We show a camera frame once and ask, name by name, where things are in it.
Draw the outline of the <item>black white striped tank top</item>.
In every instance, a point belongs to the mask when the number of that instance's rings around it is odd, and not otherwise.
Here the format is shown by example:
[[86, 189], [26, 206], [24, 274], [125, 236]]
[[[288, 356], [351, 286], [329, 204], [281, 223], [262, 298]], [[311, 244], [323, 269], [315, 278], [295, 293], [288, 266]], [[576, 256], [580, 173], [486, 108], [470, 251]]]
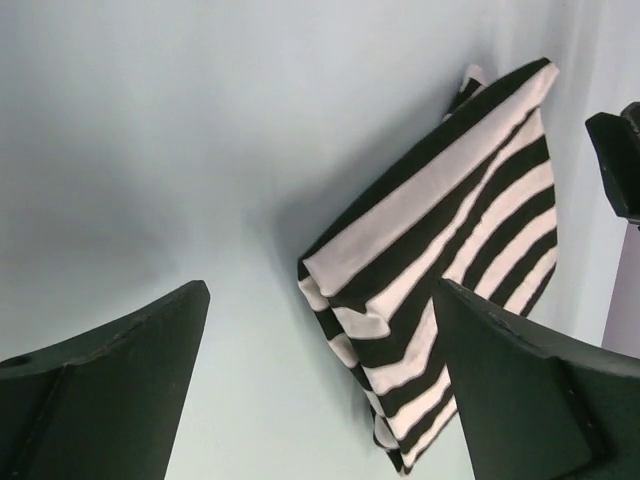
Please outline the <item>black white striped tank top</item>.
[[541, 106], [547, 58], [487, 82], [470, 66], [449, 111], [299, 258], [298, 285], [369, 402], [374, 443], [407, 475], [457, 411], [433, 294], [450, 279], [527, 315], [557, 265]]

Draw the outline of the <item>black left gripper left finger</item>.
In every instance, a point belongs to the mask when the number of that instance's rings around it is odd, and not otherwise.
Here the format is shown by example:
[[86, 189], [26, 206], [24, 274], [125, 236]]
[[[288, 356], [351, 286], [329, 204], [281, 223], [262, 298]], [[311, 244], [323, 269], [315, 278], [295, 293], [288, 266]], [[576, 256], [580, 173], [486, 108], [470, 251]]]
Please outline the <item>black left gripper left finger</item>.
[[2, 361], [2, 478], [164, 478], [209, 302], [206, 283], [193, 280]]

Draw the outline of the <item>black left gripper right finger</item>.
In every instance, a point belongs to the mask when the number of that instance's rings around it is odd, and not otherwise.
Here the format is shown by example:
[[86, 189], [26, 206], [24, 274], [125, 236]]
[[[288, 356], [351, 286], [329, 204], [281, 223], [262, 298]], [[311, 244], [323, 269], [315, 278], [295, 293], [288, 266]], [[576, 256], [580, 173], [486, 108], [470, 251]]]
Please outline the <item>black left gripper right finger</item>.
[[639, 476], [639, 361], [440, 280], [433, 295], [478, 479]]

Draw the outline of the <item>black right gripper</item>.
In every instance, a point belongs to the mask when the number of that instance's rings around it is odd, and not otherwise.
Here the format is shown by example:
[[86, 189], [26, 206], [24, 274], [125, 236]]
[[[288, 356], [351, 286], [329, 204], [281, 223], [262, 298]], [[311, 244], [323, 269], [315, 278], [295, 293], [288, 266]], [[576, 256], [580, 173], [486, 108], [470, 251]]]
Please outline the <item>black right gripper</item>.
[[599, 112], [585, 121], [605, 195], [615, 215], [639, 227], [639, 102], [619, 115]]

